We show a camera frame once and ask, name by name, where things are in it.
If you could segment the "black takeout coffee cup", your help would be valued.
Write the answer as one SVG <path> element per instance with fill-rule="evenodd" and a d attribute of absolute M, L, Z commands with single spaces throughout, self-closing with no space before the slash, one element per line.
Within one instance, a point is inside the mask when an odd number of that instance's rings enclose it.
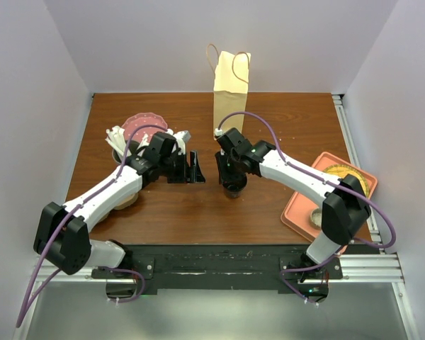
<path fill-rule="evenodd" d="M 225 196 L 231 199 L 240 197 L 246 186 L 247 179 L 245 178 L 238 181 L 225 181 L 222 184 Z"/>

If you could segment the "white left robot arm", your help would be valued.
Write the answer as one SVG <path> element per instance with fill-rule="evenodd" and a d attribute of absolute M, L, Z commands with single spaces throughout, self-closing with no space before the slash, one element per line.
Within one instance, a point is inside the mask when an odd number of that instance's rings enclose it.
<path fill-rule="evenodd" d="M 129 156 L 107 178 L 62 205 L 47 204 L 41 213 L 34 250 L 72 275 L 85 266 L 107 267 L 117 278 L 132 271 L 130 251 L 117 241 L 90 238 L 92 229 L 127 198 L 163 176 L 168 183 L 203 183 L 198 154 L 187 152 L 189 131 L 153 134 L 142 154 Z"/>

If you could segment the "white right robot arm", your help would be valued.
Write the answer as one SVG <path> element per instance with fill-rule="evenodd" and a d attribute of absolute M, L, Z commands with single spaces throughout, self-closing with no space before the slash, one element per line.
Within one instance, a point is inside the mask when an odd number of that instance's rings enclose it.
<path fill-rule="evenodd" d="M 220 146 L 215 154 L 219 183 L 227 195 L 238 196 L 253 174 L 281 183 L 321 208 L 321 231 L 301 261 L 302 272 L 318 278 L 327 269 L 326 260 L 348 245 L 371 215 L 361 182 L 350 174 L 339 178 L 313 169 L 269 142 L 252 144 L 234 127 L 226 132 L 217 128 L 214 136 Z"/>

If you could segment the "grey straw holder cup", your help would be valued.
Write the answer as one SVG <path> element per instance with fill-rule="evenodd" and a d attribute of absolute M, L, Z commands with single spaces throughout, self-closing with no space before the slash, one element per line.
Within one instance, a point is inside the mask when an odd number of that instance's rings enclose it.
<path fill-rule="evenodd" d="M 123 151 L 125 149 L 125 146 L 127 144 L 127 140 L 124 141 L 124 143 L 118 144 L 117 142 L 112 143 L 112 149 L 113 149 L 113 159 L 117 164 L 120 164 L 123 158 Z M 131 140 L 130 146 L 128 147 L 128 155 L 131 159 L 137 159 L 139 157 L 138 150 L 140 148 L 140 143 L 135 140 Z"/>

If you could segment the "pink polka dot plate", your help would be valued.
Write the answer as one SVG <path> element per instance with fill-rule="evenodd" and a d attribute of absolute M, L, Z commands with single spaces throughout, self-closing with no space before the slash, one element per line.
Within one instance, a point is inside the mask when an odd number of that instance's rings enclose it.
<path fill-rule="evenodd" d="M 141 142 L 144 136 L 148 136 L 148 140 L 152 138 L 152 135 L 158 131 L 167 131 L 168 125 L 160 115 L 155 113 L 138 113 L 129 117 L 121 126 L 124 129 L 124 138 L 129 140 L 131 133 L 143 126 L 138 130 L 132 137 L 132 140 Z"/>

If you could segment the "brown pulp cup carrier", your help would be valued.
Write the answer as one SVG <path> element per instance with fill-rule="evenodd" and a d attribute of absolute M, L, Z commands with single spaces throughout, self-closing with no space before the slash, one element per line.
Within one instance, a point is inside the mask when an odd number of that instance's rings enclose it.
<path fill-rule="evenodd" d="M 133 195 L 128 196 L 124 200 L 122 200 L 120 203 L 118 203 L 113 209 L 114 210 L 122 210 L 125 209 L 132 204 L 134 204 L 138 199 L 138 193 L 135 193 Z"/>

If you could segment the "white wrapped straws bundle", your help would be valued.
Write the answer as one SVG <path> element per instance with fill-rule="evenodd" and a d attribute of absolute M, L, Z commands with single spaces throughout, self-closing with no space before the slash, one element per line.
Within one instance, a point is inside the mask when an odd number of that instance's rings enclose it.
<path fill-rule="evenodd" d="M 120 126 L 114 126 L 111 129 L 107 129 L 106 130 L 106 142 L 112 147 L 112 143 L 113 142 L 117 142 L 118 144 L 120 143 L 124 143 L 125 138 L 124 138 L 124 132 L 125 130 L 123 128 L 121 128 Z"/>

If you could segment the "yellow paper bag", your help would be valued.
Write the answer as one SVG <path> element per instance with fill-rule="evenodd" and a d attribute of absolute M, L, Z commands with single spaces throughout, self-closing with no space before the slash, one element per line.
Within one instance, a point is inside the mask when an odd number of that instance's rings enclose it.
<path fill-rule="evenodd" d="M 251 54 L 219 52 L 216 46 L 210 43 L 206 47 L 206 57 L 214 74 L 213 136 L 217 137 L 219 130 L 227 132 L 231 128 L 241 132 L 244 125 L 243 115 L 234 115 L 222 121 L 230 113 L 246 110 Z"/>

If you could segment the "small grey sugar bowl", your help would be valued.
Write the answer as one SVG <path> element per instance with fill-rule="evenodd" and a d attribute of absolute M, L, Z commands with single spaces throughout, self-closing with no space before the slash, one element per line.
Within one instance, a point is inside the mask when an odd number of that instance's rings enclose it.
<path fill-rule="evenodd" d="M 322 209 L 315 208 L 310 213 L 310 225 L 317 230 L 322 228 Z"/>

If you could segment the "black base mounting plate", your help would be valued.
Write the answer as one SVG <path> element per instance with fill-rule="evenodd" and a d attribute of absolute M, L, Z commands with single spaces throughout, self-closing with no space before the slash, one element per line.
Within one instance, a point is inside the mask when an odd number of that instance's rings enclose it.
<path fill-rule="evenodd" d="M 162 289 L 198 290 L 275 290 L 289 293 L 290 283 L 308 297 L 325 296 L 327 283 L 343 277 L 338 259 L 321 269 L 291 273 L 304 268 L 301 256 L 305 245 L 283 244 L 160 244 L 129 245 L 132 259 L 129 273 L 94 269 L 94 279 L 107 281 L 109 297 L 126 298 L 144 286 L 144 293 L 155 295 Z"/>

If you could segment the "aluminium frame rail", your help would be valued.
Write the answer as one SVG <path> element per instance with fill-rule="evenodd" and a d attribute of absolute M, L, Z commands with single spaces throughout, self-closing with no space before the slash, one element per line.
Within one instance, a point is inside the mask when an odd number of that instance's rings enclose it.
<path fill-rule="evenodd" d="M 180 272 L 163 269 L 161 260 L 145 259 L 137 271 L 156 289 L 273 290 L 283 281 L 300 285 L 320 283 L 403 283 L 396 255 L 351 254 L 332 259 L 323 269 L 288 273 L 288 257 L 268 262 L 265 256 L 252 271 L 208 269 Z"/>

